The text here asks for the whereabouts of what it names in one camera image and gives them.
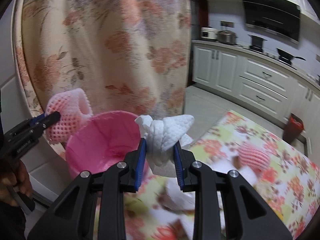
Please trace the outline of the left hand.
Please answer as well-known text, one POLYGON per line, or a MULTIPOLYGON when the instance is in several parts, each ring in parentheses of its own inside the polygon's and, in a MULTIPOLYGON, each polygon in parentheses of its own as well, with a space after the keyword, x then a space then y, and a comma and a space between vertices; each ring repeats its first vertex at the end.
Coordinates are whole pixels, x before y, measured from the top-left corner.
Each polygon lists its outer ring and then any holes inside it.
POLYGON ((18 206, 16 200, 14 200, 8 191, 8 186, 17 188, 22 194, 31 197, 33 188, 30 182, 29 173, 23 161, 19 161, 14 172, 1 174, 1 201, 11 206, 18 206))

